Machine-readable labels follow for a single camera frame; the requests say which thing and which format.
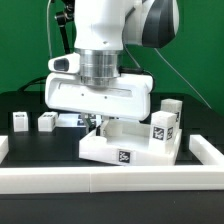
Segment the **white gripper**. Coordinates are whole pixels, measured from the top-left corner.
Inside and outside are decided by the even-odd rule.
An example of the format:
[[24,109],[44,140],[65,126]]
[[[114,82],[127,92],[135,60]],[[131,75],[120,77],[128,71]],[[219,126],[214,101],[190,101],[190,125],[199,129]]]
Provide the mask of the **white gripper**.
[[[45,102],[51,109],[81,112],[89,133],[96,128],[89,114],[144,120],[150,113],[153,78],[147,75],[122,74],[112,79],[107,88],[81,84],[78,76],[51,73],[45,86]],[[96,128],[103,137],[109,120]]]

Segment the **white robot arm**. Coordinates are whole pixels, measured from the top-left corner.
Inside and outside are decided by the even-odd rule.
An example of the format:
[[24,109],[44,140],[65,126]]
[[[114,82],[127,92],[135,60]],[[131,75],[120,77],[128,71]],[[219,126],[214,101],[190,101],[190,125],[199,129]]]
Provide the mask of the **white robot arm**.
[[162,48],[178,31],[176,0],[74,0],[75,51],[48,62],[45,102],[52,109],[142,121],[154,80],[123,68],[128,44]]

